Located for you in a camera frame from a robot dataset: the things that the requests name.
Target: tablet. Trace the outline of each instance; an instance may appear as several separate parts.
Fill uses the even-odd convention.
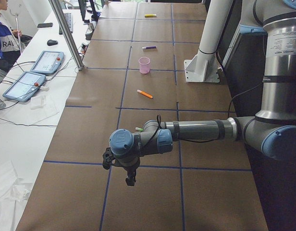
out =
[[[64,59],[61,51],[43,51],[33,65],[31,72],[50,75],[57,71]]]
[[[3,94],[3,97],[20,102],[28,101],[45,82],[46,76],[25,71]]]

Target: label sticker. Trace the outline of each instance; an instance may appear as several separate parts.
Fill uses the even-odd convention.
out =
[[[268,36],[266,57],[296,55],[296,31]]]

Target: blue jersey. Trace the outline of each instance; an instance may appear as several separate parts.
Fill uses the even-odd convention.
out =
[[[0,17],[0,59],[4,59],[5,52],[19,50],[17,39],[6,24],[5,20]]]

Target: computer mouse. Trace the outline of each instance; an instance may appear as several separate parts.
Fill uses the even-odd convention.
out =
[[[56,40],[48,40],[48,42],[47,42],[47,45],[48,46],[53,46],[53,45],[56,45],[56,44],[58,44],[58,41],[56,41]]]

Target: black phone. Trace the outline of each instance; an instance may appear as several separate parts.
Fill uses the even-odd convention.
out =
[[[37,25],[38,28],[52,27],[53,23],[39,23]]]

